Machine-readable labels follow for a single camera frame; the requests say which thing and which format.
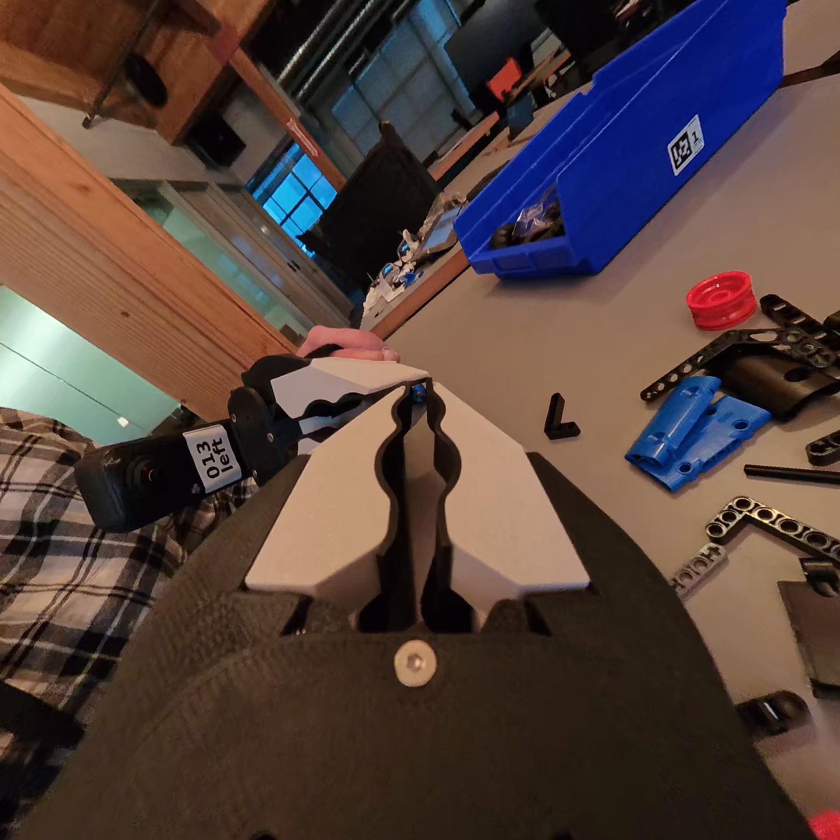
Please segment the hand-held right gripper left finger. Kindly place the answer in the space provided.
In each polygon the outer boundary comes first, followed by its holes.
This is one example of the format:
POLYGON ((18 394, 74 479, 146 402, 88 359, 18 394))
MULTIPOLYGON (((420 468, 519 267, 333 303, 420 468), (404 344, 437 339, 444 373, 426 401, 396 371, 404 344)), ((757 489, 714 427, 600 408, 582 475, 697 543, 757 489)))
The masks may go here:
POLYGON ((411 387, 399 385, 316 447, 245 588, 327 602, 357 615, 365 632, 409 628, 404 438, 410 428, 411 387))

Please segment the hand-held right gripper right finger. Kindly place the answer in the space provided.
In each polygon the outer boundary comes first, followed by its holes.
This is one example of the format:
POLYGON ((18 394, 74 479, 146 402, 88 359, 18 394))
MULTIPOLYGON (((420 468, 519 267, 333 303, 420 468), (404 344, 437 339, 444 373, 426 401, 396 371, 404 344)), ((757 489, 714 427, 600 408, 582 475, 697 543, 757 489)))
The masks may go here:
POLYGON ((444 481, 420 601, 427 627, 469 633, 499 602, 589 587, 524 447, 440 384, 427 389, 427 423, 444 481))

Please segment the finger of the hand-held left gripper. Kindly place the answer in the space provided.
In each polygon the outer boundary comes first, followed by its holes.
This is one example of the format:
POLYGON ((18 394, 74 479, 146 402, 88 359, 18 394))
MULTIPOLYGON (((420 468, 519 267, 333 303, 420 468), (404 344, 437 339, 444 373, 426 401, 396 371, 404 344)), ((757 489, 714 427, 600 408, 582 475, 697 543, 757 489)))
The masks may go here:
POLYGON ((353 401, 379 399, 400 385, 424 382, 426 371, 393 361, 371 361, 332 356, 299 360, 288 373, 269 379, 269 390, 279 409, 290 419, 327 416, 353 401))
POLYGON ((312 416, 298 422, 301 437, 297 442, 297 455, 309 455, 316 447, 361 415, 371 402, 360 402, 336 416, 312 416))

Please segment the straight black beam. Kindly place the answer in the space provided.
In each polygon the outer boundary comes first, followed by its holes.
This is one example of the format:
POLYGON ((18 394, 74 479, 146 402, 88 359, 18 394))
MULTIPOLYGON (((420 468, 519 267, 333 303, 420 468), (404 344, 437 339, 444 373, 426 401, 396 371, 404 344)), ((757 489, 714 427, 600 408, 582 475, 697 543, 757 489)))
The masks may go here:
POLYGON ((753 742, 802 728, 811 718, 805 700, 787 689, 741 701, 734 708, 753 742))

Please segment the grey desk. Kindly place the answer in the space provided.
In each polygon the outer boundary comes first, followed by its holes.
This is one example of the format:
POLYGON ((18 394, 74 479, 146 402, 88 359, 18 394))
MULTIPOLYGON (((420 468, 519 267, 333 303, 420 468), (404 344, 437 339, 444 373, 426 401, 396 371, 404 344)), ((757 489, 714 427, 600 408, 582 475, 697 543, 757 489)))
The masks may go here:
POLYGON ((837 487, 751 479, 742 464, 788 464, 838 427, 838 396, 771 425, 675 494, 623 453, 654 411, 642 386, 710 339, 692 325, 688 288, 742 269, 762 294, 814 316, 838 309, 838 74, 775 92, 606 267, 588 280, 506 283, 466 271, 393 337, 469 406, 564 477, 563 522, 596 561, 595 592, 535 598, 560 647, 547 723, 535 735, 562 771, 564 805, 604 817, 606 838, 724 838, 716 795, 747 752, 765 791, 734 838, 813 838, 803 812, 838 806, 838 699, 815 700, 778 589, 803 581, 797 553, 747 527, 725 569, 681 605, 666 582, 739 493, 838 536, 837 487), (543 432, 551 395, 581 435, 543 432), (735 711, 777 690, 802 697, 808 723, 753 742, 735 711))

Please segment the person's left hand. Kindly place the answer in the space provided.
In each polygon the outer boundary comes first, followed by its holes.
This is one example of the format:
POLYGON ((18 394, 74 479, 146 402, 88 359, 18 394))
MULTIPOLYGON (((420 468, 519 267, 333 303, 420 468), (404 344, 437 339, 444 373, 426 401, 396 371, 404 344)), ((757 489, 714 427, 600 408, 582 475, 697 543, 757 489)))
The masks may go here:
POLYGON ((343 358, 360 361, 396 362, 400 354, 372 332, 358 329, 313 327, 296 352, 300 358, 343 358))

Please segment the small black angled piece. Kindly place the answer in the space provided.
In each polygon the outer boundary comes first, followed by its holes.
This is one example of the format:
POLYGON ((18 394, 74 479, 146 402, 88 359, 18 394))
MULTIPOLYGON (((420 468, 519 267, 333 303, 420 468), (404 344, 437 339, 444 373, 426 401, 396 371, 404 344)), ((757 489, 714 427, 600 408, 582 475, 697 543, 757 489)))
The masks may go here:
POLYGON ((564 406, 565 400, 559 392, 551 395, 543 426, 543 432, 550 441, 577 438, 581 435, 581 429, 576 422, 564 421, 564 406))

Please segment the small thin grey beam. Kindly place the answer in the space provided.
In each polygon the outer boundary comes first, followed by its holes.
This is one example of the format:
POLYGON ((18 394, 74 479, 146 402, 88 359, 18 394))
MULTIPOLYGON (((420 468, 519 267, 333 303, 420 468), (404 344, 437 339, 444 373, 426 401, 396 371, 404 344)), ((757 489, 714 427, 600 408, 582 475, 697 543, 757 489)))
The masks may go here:
POLYGON ((703 585, 707 584, 728 563, 726 549, 714 542, 705 544, 681 566, 669 579, 669 585, 686 603, 703 585))

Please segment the crinkled clear bag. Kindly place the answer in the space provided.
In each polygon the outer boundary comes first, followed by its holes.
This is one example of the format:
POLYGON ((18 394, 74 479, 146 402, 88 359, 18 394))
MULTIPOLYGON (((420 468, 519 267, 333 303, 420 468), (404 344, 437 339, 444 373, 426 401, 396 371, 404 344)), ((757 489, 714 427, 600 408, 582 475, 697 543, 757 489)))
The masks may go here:
POLYGON ((521 210, 512 229, 511 243, 525 245, 564 235, 560 195, 557 185, 553 184, 536 203, 521 210))

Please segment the black L-shaped beam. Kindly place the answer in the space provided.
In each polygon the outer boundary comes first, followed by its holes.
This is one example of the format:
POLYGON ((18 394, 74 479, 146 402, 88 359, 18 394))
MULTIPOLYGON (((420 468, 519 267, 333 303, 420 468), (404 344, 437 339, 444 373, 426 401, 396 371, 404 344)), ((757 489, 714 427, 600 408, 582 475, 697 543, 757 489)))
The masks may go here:
POLYGON ((814 528, 801 519, 766 506, 746 496, 732 498, 706 525, 706 535, 713 543, 725 544, 740 531, 755 527, 771 537, 803 552, 810 560, 839 568, 839 539, 814 528))

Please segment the long black axle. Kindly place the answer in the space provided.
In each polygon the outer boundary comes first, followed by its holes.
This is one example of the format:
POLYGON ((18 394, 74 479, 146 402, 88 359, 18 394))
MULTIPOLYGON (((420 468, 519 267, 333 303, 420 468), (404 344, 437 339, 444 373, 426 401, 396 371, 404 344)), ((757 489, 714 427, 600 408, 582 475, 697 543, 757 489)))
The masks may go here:
POLYGON ((771 465, 744 465, 745 476, 762 480, 779 480, 838 487, 839 472, 827 469, 804 469, 771 465))

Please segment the black curved toy shell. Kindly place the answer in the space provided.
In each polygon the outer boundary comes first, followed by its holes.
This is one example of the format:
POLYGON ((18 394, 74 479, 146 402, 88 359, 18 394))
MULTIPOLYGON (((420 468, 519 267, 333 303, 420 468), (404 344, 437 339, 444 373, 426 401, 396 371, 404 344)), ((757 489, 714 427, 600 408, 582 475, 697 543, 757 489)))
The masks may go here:
POLYGON ((741 355, 717 376, 725 391, 781 422, 839 390, 839 381, 831 375, 783 355, 741 355))

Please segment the black rectangular panel piece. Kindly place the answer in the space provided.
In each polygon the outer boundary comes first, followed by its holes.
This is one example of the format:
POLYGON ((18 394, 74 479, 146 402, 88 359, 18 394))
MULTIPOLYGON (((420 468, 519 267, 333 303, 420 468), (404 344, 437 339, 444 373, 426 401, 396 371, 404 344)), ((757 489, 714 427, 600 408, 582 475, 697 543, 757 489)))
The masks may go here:
POLYGON ((828 562, 800 558, 803 581, 779 581, 778 589, 805 674, 815 696, 839 693, 839 579, 828 562))

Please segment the wooden post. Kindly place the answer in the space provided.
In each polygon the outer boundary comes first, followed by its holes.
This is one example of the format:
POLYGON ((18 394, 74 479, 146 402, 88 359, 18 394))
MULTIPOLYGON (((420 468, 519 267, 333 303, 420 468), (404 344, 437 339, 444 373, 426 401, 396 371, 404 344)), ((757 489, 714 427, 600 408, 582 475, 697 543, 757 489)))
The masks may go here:
POLYGON ((205 419, 294 346, 10 90, 2 282, 205 419))

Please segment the black beam frame assembly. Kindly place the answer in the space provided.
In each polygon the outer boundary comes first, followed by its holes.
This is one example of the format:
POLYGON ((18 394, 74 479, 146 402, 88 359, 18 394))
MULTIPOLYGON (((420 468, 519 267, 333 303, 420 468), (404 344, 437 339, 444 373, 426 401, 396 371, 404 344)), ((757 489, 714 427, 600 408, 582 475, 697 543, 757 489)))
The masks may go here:
POLYGON ((741 355, 783 355, 839 381, 839 310, 819 320, 775 294, 762 296, 759 307, 772 327, 724 332, 644 388, 640 398, 657 401, 693 375, 718 378, 717 373, 741 355))

